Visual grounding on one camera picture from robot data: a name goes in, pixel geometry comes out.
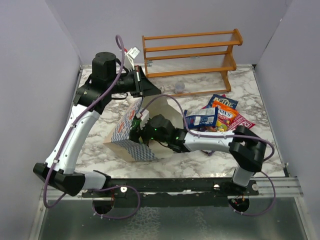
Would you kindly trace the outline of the checkered paper bag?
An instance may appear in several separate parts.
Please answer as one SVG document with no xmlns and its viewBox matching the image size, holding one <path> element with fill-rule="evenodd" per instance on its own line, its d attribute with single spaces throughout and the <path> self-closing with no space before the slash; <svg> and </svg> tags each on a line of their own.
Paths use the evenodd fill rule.
<svg viewBox="0 0 320 240">
<path fill-rule="evenodd" d="M 103 144 L 117 157 L 127 162 L 150 162 L 173 154 L 159 144 L 167 141 L 160 136 L 159 128 L 150 127 L 150 120 L 162 115 L 175 128 L 182 129 L 182 114 L 165 97 L 152 101 L 154 98 L 147 96 L 134 101 L 104 140 Z"/>
</svg>

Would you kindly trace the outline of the purple snack packet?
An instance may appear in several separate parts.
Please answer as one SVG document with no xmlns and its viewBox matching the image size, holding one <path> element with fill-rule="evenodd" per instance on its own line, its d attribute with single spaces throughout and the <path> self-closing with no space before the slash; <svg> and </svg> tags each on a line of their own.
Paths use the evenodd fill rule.
<svg viewBox="0 0 320 240">
<path fill-rule="evenodd" d="M 212 156 L 215 151 L 213 151 L 213 150 L 211 150 L 211 151 L 201 150 L 201 152 L 202 152 L 203 154 L 205 154 L 206 156 Z"/>
</svg>

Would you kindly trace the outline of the blue kettle chips bag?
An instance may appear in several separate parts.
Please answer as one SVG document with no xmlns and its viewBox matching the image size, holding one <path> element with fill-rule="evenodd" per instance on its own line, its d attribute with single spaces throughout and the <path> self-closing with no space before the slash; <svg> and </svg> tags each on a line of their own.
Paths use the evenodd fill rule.
<svg viewBox="0 0 320 240">
<path fill-rule="evenodd" d="M 219 102 L 221 104 L 224 104 L 234 110 L 237 108 L 237 105 L 238 105 L 237 100 L 233 100 L 231 98 L 228 98 L 225 95 L 213 94 L 212 97 L 210 98 L 207 106 L 211 107 L 215 101 Z"/>
</svg>

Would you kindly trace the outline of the orange candy packet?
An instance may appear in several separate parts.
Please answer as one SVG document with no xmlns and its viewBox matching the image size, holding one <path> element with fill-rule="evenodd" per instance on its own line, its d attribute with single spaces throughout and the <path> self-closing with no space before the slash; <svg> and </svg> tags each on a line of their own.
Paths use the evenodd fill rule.
<svg viewBox="0 0 320 240">
<path fill-rule="evenodd" d="M 201 127 L 199 130 L 201 132 L 226 132 L 233 119 L 238 115 L 238 111 L 218 101 L 214 101 L 212 106 L 206 106 L 203 109 L 211 107 L 218 107 L 216 125 Z"/>
</svg>

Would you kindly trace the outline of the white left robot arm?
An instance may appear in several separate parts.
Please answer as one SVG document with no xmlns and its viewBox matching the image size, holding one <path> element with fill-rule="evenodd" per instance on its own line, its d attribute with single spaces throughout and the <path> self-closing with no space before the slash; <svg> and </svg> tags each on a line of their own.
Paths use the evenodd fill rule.
<svg viewBox="0 0 320 240">
<path fill-rule="evenodd" d="M 155 96 L 161 90 L 134 65 L 134 56 L 124 53 L 121 62 L 111 52 L 99 52 L 92 61 L 92 73 L 73 99 L 71 115 L 65 129 L 44 163 L 36 163 L 33 172 L 51 186 L 70 196 L 81 190 L 92 190 L 106 197 L 111 190 L 107 175 L 97 171 L 76 172 L 76 163 L 85 140 L 113 94 L 130 93 L 134 98 Z"/>
</svg>

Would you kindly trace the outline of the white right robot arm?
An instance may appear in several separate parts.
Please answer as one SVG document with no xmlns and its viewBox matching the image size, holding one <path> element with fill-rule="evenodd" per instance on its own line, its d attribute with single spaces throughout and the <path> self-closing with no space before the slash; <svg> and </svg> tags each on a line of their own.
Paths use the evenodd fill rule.
<svg viewBox="0 0 320 240">
<path fill-rule="evenodd" d="M 135 118 L 129 131 L 129 139 L 148 144 L 151 140 L 166 144 L 176 153 L 213 151 L 228 153 L 237 162 L 229 189 L 240 196 L 248 189 L 250 179 L 262 170 L 267 142 L 245 126 L 233 131 L 201 132 L 174 127 L 163 115 L 148 120 Z"/>
</svg>

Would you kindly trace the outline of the dark blue snack packet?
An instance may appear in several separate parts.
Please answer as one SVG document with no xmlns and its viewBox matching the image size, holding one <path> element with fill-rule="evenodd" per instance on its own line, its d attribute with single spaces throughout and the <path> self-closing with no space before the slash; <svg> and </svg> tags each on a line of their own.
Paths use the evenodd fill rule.
<svg viewBox="0 0 320 240">
<path fill-rule="evenodd" d="M 218 120 L 218 107 L 185 110 L 184 116 L 189 129 L 215 127 Z"/>
</svg>

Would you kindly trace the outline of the pink real chips bag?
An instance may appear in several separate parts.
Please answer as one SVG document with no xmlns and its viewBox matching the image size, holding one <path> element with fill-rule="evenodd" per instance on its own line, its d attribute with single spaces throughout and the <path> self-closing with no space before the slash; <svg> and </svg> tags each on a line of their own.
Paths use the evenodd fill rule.
<svg viewBox="0 0 320 240">
<path fill-rule="evenodd" d="M 251 129 L 254 127 L 256 124 L 247 120 L 243 115 L 240 113 L 233 119 L 231 124 L 228 126 L 228 131 L 233 131 L 235 130 L 238 126 L 244 126 L 248 129 Z"/>
</svg>

